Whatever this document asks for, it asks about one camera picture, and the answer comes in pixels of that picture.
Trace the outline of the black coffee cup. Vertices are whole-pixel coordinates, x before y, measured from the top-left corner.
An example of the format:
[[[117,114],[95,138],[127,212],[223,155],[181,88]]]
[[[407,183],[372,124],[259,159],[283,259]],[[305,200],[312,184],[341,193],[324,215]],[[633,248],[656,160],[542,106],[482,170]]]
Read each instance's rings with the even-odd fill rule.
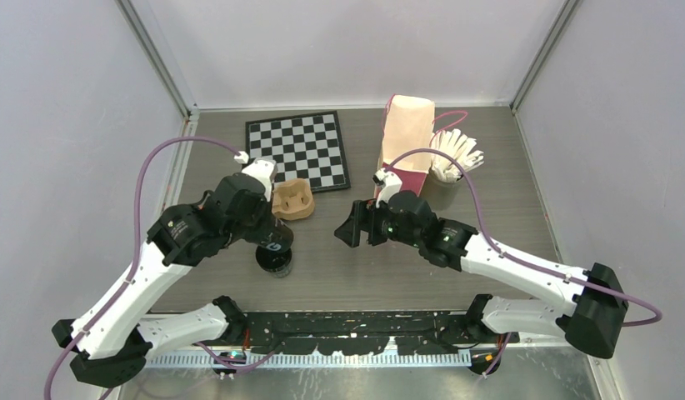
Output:
[[[255,252],[255,259],[258,266],[274,278],[285,278],[292,271],[293,251],[274,252],[272,250],[258,247]]]

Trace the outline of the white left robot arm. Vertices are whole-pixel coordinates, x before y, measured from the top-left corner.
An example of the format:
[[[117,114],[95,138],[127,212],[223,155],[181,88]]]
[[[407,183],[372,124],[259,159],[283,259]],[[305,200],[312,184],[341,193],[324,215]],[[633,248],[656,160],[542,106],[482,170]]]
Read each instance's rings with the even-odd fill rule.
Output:
[[[227,296],[160,322],[143,317],[203,259],[239,240],[256,245],[258,255],[289,259],[293,232],[273,215],[272,190],[268,175],[237,172],[199,202],[166,208],[139,246],[138,262],[82,317],[53,326],[58,344],[75,353],[70,362],[75,378],[115,388],[162,353],[203,341],[242,341],[248,321]]]

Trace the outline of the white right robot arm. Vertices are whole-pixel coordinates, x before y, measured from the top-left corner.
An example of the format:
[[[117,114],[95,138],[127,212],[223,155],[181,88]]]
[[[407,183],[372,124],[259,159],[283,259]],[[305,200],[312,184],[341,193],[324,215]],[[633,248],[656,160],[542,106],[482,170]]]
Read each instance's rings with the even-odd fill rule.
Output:
[[[428,203],[410,191],[389,201],[357,200],[334,235],[350,248],[387,241],[416,248],[430,264],[491,278],[517,288],[529,300],[478,294],[467,310],[466,334],[486,342],[494,334],[536,333],[564,338],[577,350],[596,358],[615,353],[628,311],[617,295],[623,288],[608,266],[586,270],[570,267],[489,243],[475,227],[438,217]]]

